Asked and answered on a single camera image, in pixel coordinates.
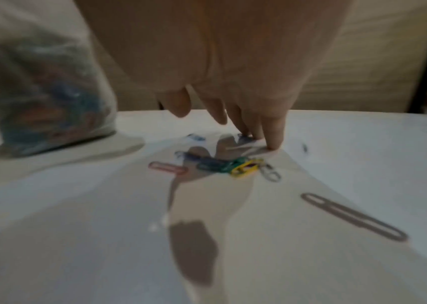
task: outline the yellow paper clip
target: yellow paper clip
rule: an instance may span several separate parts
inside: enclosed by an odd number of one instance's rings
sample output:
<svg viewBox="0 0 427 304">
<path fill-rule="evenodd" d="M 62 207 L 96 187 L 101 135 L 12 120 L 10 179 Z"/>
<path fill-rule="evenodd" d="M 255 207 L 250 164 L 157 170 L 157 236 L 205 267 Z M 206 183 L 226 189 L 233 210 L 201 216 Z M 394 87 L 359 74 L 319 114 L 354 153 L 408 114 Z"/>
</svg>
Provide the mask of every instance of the yellow paper clip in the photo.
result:
<svg viewBox="0 0 427 304">
<path fill-rule="evenodd" d="M 238 178 L 246 176 L 256 170 L 258 170 L 259 165 L 264 162 L 263 159 L 252 159 L 245 163 L 243 163 L 240 166 L 235 167 L 232 171 L 230 171 L 230 175 Z"/>
</svg>

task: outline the finger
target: finger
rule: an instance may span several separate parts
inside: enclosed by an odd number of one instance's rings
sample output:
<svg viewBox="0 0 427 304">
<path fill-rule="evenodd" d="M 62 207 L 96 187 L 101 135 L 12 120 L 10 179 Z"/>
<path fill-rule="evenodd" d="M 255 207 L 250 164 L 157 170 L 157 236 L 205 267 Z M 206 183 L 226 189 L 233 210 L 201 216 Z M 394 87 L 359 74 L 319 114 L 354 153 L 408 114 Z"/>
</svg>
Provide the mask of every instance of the finger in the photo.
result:
<svg viewBox="0 0 427 304">
<path fill-rule="evenodd" d="M 280 117 L 261 117 L 263 134 L 269 149 L 276 150 L 282 145 L 286 119 L 287 113 Z"/>
<path fill-rule="evenodd" d="M 215 119 L 221 125 L 226 125 L 228 118 L 227 113 L 225 113 L 224 103 L 220 99 L 208 99 L 200 98 L 202 100 L 205 109 L 210 114 L 210 116 Z"/>
<path fill-rule="evenodd" d="M 155 96 L 166 110 L 177 117 L 184 117 L 190 112 L 190 96 L 185 88 L 178 91 L 156 92 Z"/>
<path fill-rule="evenodd" d="M 264 138 L 260 115 L 249 110 L 242 110 L 242 120 L 247 125 L 254 139 Z"/>
<path fill-rule="evenodd" d="M 240 108 L 233 103 L 225 103 L 225 109 L 227 110 L 228 117 L 232 120 L 235 127 L 245 136 L 249 135 L 249 129 L 242 120 L 242 112 Z"/>
</svg>

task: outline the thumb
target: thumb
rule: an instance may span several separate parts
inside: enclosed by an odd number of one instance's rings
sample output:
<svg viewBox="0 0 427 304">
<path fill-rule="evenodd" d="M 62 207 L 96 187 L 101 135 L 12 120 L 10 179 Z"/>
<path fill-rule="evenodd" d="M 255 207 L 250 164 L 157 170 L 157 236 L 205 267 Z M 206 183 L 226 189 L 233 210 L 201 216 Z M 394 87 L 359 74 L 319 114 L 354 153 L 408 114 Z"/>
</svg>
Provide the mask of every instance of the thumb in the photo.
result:
<svg viewBox="0 0 427 304">
<path fill-rule="evenodd" d="M 186 116 L 192 107 L 189 93 L 185 88 L 177 91 L 156 92 L 155 97 L 165 109 L 177 117 Z"/>
</svg>

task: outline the pink paper clip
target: pink paper clip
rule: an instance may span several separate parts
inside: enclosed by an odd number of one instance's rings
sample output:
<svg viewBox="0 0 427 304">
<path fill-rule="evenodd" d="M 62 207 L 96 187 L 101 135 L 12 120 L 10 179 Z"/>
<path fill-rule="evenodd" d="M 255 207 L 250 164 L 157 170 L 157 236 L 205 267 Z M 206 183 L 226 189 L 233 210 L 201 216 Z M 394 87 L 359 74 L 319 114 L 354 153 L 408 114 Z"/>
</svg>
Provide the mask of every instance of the pink paper clip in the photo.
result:
<svg viewBox="0 0 427 304">
<path fill-rule="evenodd" d="M 148 167 L 153 170 L 165 171 L 168 173 L 174 173 L 176 175 L 185 174 L 189 170 L 187 167 L 176 166 L 172 164 L 162 163 L 159 161 L 151 162 L 150 164 L 148 164 Z"/>
</svg>

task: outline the skin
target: skin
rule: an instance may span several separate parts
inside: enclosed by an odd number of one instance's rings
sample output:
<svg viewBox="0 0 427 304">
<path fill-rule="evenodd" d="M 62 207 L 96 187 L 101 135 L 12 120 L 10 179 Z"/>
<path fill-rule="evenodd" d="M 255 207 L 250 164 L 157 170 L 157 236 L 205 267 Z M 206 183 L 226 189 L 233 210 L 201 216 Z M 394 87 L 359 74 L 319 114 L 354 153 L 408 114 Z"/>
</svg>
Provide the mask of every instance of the skin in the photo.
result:
<svg viewBox="0 0 427 304">
<path fill-rule="evenodd" d="M 131 79 L 187 115 L 190 84 L 220 124 L 284 140 L 288 110 L 353 0 L 75 0 Z"/>
</svg>

